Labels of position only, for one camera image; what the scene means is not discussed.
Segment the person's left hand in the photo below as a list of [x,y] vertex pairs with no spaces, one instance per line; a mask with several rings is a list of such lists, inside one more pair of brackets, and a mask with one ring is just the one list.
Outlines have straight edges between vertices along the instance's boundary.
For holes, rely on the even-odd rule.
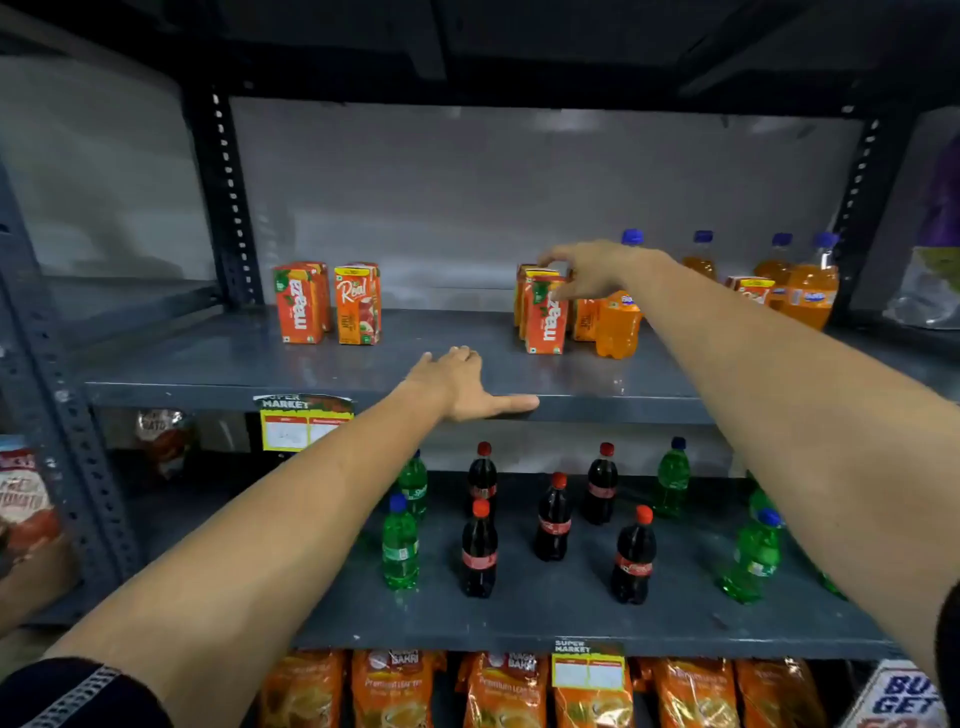
[[397,386],[451,422],[486,419],[487,395],[482,383],[483,359],[470,346],[451,346],[439,357],[426,352]]

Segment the person's right hand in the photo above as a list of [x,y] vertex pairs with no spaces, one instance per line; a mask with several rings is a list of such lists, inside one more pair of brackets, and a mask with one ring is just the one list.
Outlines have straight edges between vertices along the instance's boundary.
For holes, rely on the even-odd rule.
[[[574,279],[593,279],[605,281],[605,298],[616,291],[618,284],[613,281],[619,274],[621,285],[630,295],[642,293],[645,285],[653,280],[653,274],[670,258],[657,249],[645,249],[642,246],[631,247],[607,240],[593,240],[574,244],[559,245],[547,249],[536,263],[546,266],[564,262],[568,265]],[[553,292],[558,301],[558,288]]]

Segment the orange mango juice carton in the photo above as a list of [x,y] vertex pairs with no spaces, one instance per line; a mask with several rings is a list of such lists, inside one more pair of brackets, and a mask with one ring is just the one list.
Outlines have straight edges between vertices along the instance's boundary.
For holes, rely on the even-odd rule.
[[546,268],[532,268],[524,273],[519,330],[528,355],[564,353],[569,305],[553,297],[564,282],[560,272]]
[[539,266],[535,263],[522,263],[517,266],[516,277],[515,277],[515,286],[514,286],[514,295],[513,295],[513,324],[517,329],[518,338],[523,341],[525,335],[525,323],[524,323],[524,302],[525,302],[525,285],[528,278],[528,274],[533,272],[534,276],[547,276],[557,278],[563,277],[563,274],[558,270],[546,268],[544,266]]
[[291,345],[317,345],[323,340],[326,305],[320,262],[295,261],[271,269],[281,340]]
[[330,269],[322,261],[299,261],[309,273],[315,291],[316,318],[323,334],[332,332],[331,300],[330,300]]

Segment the person's right forearm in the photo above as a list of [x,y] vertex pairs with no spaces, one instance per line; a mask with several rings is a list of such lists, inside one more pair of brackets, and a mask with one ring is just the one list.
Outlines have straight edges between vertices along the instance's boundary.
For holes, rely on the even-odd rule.
[[937,679],[960,580],[960,406],[664,253],[637,294],[811,561]]

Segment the person's left forearm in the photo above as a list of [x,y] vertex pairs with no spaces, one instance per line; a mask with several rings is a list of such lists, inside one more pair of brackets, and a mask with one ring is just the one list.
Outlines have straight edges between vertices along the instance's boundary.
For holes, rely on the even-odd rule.
[[409,378],[144,567],[46,653],[144,685],[174,728],[237,728],[402,463],[454,400]]

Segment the orange soda bottle blue cap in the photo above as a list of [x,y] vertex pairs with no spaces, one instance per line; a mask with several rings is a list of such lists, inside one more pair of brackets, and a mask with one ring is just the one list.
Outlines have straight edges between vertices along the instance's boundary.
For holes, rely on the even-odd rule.
[[618,287],[601,301],[595,351],[601,358],[623,360],[636,352],[643,313],[629,291],[621,285],[619,273],[612,281]]
[[716,283],[713,242],[714,232],[711,229],[696,230],[690,246],[681,258],[681,264]]
[[755,276],[774,282],[766,297],[766,305],[772,310],[780,311],[786,301],[787,284],[792,267],[789,260],[789,247],[793,238],[790,232],[774,234],[769,254],[753,269]]
[[817,233],[809,261],[793,265],[785,285],[780,312],[821,332],[830,320],[839,291],[840,275],[834,262],[839,235]]

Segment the cola bottle red cap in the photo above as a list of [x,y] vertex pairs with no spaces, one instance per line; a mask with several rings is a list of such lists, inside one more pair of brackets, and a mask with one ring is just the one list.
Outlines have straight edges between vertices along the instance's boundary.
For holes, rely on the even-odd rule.
[[543,562],[559,562],[567,555],[573,513],[567,488],[568,476],[552,473],[549,488],[537,504],[534,554]]
[[467,502],[466,513],[473,514],[474,502],[488,503],[488,516],[494,519],[497,515],[498,501],[498,469],[492,460],[493,446],[482,441],[476,448],[476,457],[470,464],[466,474]]
[[609,590],[620,603],[642,605],[647,601],[657,556],[653,521],[653,509],[639,504],[633,522],[619,531]]
[[498,530],[492,516],[488,500],[474,499],[461,551],[461,586],[469,598],[488,599],[497,582]]
[[582,516],[594,526],[606,525],[613,516],[619,479],[615,451],[613,443],[601,443],[599,456],[587,470]]

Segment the green soda bottle blue cap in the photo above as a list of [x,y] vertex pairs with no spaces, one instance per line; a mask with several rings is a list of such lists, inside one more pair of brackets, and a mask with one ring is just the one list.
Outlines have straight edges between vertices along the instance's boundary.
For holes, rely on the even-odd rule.
[[763,507],[737,532],[731,562],[718,579],[718,586],[739,604],[762,600],[766,581],[773,577],[782,561],[779,512]]
[[420,449],[401,468],[395,483],[405,498],[407,511],[415,520],[421,521],[426,516],[428,470]]
[[670,447],[660,458],[654,491],[654,514],[661,518],[681,516],[690,486],[690,459],[687,439],[674,436]]
[[381,531],[381,565],[391,591],[411,590],[419,578],[418,522],[401,492],[390,495]]

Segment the orange mixed fruit juice carton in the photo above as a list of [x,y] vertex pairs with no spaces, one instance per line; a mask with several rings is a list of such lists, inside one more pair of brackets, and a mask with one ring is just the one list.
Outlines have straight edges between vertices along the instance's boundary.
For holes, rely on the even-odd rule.
[[382,334],[382,279],[380,267],[375,262],[360,261],[360,266],[370,270],[370,281],[368,284],[368,304],[362,305],[363,314],[361,326],[363,335],[362,341],[365,345],[376,345],[379,343]]
[[336,322],[338,341],[341,345],[365,345],[362,341],[365,326],[362,322],[362,306],[369,304],[369,283],[371,270],[349,263],[337,266],[333,270],[333,294],[336,304]]

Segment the grey metal shelving rack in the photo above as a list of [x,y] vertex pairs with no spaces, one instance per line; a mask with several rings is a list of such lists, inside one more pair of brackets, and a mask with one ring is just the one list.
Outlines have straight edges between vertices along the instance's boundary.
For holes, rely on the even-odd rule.
[[[920,111],[960,102],[960,0],[0,0],[27,30],[63,31],[227,101],[462,107],[467,111],[708,114],[879,122],[863,135],[881,147],[884,174]],[[210,374],[161,384],[91,378],[94,407],[155,389],[186,408],[226,410],[279,391],[293,354],[267,343],[265,304],[221,295],[243,310],[213,317],[200,334],[147,346],[157,363],[122,354],[118,374]],[[511,354],[507,383],[542,390],[543,421],[586,423],[597,413],[706,416],[690,394],[574,390],[572,365],[542,369]]]

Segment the clear plastic bag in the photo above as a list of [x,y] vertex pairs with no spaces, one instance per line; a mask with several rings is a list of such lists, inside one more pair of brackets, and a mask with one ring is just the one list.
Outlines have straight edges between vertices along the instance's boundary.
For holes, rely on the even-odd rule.
[[960,130],[942,148],[900,285],[884,315],[906,327],[960,332]]

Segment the red and white food packet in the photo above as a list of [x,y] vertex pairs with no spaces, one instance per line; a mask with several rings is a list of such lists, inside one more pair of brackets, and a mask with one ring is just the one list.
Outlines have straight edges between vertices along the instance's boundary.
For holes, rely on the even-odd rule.
[[186,467],[196,432],[193,418],[186,411],[150,408],[137,411],[135,437],[158,477],[174,480]]
[[0,559],[21,563],[63,534],[60,518],[20,435],[0,434]]

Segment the black right sleeve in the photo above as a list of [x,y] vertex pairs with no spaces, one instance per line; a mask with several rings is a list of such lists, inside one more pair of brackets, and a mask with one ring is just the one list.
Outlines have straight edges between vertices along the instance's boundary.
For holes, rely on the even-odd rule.
[[942,603],[934,635],[939,693],[951,728],[960,728],[960,580]]

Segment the black sleeve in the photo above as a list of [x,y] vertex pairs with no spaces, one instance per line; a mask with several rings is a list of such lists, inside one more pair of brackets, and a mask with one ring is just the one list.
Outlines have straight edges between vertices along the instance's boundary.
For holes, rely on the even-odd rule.
[[174,728],[138,680],[96,661],[34,661],[0,681],[0,728]]
[[960,728],[960,580],[942,603],[934,635],[939,693],[951,728]]

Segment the black left sleeve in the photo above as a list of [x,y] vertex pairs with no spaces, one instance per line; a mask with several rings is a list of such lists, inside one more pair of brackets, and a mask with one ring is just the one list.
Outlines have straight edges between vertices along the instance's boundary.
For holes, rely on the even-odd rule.
[[0,728],[174,728],[138,680],[96,661],[34,661],[0,681]]

